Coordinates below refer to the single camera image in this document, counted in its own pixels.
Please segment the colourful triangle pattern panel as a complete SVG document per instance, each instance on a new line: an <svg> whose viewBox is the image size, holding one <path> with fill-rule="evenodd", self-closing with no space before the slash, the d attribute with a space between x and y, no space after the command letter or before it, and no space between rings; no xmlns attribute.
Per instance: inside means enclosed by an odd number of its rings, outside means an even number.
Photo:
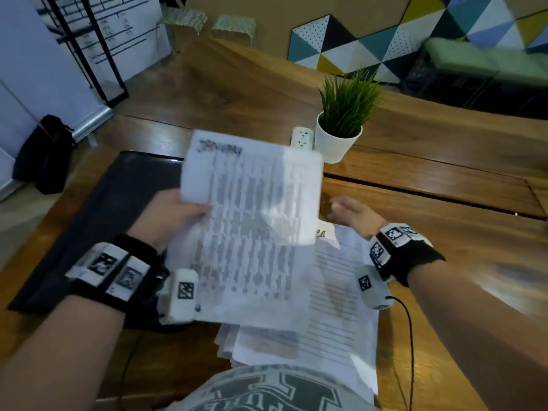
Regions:
<svg viewBox="0 0 548 411"><path fill-rule="evenodd" d="M399 23L368 33L328 14L291 30L287 59L330 74L366 68L399 84L429 37L546 53L548 0L409 0Z"/></svg>

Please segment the stack of printed papers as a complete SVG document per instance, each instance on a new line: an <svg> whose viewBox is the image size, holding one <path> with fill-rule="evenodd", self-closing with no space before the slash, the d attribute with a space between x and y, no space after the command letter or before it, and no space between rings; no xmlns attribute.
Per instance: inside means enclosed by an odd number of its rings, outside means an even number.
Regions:
<svg viewBox="0 0 548 411"><path fill-rule="evenodd" d="M221 325L218 358L231 367L284 364L329 374L374 403L378 395L378 318L359 295L356 271L366 243L352 228L318 221L310 283L309 318L303 330L273 331Z"/></svg>

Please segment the white roll-up banner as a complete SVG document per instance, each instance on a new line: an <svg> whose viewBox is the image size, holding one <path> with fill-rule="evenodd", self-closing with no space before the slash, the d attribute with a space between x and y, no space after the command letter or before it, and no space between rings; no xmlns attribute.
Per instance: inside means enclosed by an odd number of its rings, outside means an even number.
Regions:
<svg viewBox="0 0 548 411"><path fill-rule="evenodd" d="M0 0L0 201L23 185L11 177L15 158L48 114L75 129L77 142L113 117L31 0Z"/></svg>

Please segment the black bag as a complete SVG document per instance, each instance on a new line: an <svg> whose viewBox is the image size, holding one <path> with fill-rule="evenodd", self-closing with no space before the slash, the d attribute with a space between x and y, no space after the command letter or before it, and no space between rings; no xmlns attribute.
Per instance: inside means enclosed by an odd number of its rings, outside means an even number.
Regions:
<svg viewBox="0 0 548 411"><path fill-rule="evenodd" d="M77 144L72 133L59 117L44 116L15 158L12 179L33 183L42 194L62 193Z"/></svg>

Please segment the person's right forearm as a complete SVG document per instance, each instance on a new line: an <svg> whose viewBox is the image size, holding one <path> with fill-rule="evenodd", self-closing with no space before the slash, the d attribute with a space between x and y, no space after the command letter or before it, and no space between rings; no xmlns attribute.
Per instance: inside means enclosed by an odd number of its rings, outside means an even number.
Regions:
<svg viewBox="0 0 548 411"><path fill-rule="evenodd" d="M489 411L548 411L548 331L446 262L416 266L407 281Z"/></svg>

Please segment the green artificial grass plant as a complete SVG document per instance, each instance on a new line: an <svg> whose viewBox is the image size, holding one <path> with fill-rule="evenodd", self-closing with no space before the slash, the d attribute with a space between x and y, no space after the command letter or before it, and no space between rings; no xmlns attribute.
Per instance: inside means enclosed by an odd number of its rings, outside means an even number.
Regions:
<svg viewBox="0 0 548 411"><path fill-rule="evenodd" d="M353 75L325 77L319 88L322 113L319 126L335 138L357 137L380 103L381 89L375 74L365 69Z"/></svg>

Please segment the grey printed shirt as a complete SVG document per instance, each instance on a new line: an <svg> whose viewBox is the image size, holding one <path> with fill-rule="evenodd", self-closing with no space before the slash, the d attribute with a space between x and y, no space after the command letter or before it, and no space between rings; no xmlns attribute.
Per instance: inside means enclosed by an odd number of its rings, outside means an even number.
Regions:
<svg viewBox="0 0 548 411"><path fill-rule="evenodd" d="M240 366L161 411L380 411L331 375L302 366Z"/></svg>

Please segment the white plant pot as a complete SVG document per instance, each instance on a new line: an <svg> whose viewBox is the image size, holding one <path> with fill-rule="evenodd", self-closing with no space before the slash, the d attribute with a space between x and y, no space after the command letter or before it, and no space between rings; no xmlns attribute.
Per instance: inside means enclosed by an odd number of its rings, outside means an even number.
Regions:
<svg viewBox="0 0 548 411"><path fill-rule="evenodd" d="M316 129L314 131L313 149L318 151L325 164L337 164L342 161L351 146L357 141L363 132L363 126L359 133L352 138L339 138L326 132L321 127L321 119L324 112L316 118Z"/></svg>

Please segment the white power outlet block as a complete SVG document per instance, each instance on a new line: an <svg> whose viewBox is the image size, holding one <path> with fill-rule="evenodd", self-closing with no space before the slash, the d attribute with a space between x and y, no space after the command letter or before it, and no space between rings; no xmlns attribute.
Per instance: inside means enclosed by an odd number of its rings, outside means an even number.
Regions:
<svg viewBox="0 0 548 411"><path fill-rule="evenodd" d="M290 146L302 150L313 150L315 133L309 128L296 126L291 134Z"/></svg>

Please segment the black desk mat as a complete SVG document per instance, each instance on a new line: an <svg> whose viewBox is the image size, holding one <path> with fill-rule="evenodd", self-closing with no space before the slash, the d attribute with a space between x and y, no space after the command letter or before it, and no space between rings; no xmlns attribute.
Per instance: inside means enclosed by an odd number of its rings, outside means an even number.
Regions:
<svg viewBox="0 0 548 411"><path fill-rule="evenodd" d="M95 243L126 232L157 191L178 186L183 157L103 149L84 159L37 229L0 272L0 331L15 334L66 294L65 272Z"/></svg>

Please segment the white printed paper sheet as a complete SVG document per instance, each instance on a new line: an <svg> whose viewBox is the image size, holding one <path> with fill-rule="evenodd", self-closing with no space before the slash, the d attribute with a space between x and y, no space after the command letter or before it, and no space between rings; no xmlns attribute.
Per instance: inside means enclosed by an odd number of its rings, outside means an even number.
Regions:
<svg viewBox="0 0 548 411"><path fill-rule="evenodd" d="M198 273L196 321L304 329L323 168L318 151L193 132L180 191L210 210L169 244L166 262Z"/></svg>

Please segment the person's left hand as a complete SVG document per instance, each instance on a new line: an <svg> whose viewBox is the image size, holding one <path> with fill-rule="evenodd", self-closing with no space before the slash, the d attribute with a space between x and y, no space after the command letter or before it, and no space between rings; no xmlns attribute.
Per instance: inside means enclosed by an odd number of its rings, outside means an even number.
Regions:
<svg viewBox="0 0 548 411"><path fill-rule="evenodd" d="M157 192L126 234L150 245L157 253L163 252L179 231L199 220L193 223L174 222L173 209L178 202L185 202L180 188Z"/></svg>

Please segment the person's right hand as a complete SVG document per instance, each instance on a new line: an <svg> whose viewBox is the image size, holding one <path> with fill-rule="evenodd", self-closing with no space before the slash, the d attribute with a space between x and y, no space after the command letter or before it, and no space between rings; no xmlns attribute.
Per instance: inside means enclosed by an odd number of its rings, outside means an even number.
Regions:
<svg viewBox="0 0 548 411"><path fill-rule="evenodd" d="M382 216L374 212L370 207L357 201L357 215L352 225L345 225L367 241L370 241L380 229L387 226L388 222Z"/></svg>

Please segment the green cushioned bench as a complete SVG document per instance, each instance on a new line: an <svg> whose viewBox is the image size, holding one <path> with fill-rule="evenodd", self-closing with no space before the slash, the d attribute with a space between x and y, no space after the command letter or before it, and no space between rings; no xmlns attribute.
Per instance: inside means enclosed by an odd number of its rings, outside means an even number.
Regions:
<svg viewBox="0 0 548 411"><path fill-rule="evenodd" d="M402 91L454 107L548 120L548 52L428 38Z"/></svg>

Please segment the white printed board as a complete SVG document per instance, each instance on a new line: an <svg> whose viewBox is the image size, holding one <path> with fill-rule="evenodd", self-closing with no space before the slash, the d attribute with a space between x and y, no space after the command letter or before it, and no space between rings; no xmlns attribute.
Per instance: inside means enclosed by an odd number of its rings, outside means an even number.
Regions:
<svg viewBox="0 0 548 411"><path fill-rule="evenodd" d="M106 1L97 18L111 27L107 43L124 82L170 55L159 0Z"/></svg>

